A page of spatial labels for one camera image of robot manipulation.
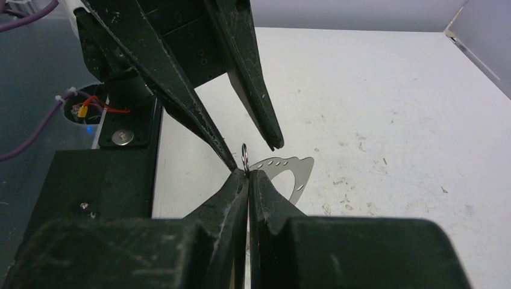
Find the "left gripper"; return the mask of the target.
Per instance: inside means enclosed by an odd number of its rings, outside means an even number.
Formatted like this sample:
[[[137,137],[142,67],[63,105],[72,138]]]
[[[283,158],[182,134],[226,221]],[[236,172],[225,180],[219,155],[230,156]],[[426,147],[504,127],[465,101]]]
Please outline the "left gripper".
[[[86,67],[98,80],[120,77],[132,65],[166,112],[208,143],[234,171],[236,161],[194,89],[226,69],[269,148],[284,146],[263,77],[249,1],[83,4],[74,8],[78,37]]]

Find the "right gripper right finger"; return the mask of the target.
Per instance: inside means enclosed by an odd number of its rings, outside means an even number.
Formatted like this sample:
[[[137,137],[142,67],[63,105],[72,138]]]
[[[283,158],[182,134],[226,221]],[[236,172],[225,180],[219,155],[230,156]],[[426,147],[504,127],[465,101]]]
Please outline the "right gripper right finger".
[[[264,171],[248,183],[252,288],[469,288],[446,233],[424,219],[307,216]]]

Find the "large metal key ring plate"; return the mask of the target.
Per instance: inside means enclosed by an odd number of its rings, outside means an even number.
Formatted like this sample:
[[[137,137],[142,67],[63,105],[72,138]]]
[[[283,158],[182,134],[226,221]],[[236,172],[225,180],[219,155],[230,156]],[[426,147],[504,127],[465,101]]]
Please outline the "large metal key ring plate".
[[[283,172],[290,171],[294,177],[294,186],[289,202],[296,205],[310,179],[314,164],[313,157],[270,157],[250,165],[249,169],[264,171],[270,180]]]

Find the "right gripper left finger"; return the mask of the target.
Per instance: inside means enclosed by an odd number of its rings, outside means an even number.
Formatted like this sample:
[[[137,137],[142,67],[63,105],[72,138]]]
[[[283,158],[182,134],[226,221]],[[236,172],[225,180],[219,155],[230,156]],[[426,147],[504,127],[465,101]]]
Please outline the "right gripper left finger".
[[[5,288],[243,288],[248,178],[236,169],[182,219],[43,225]]]

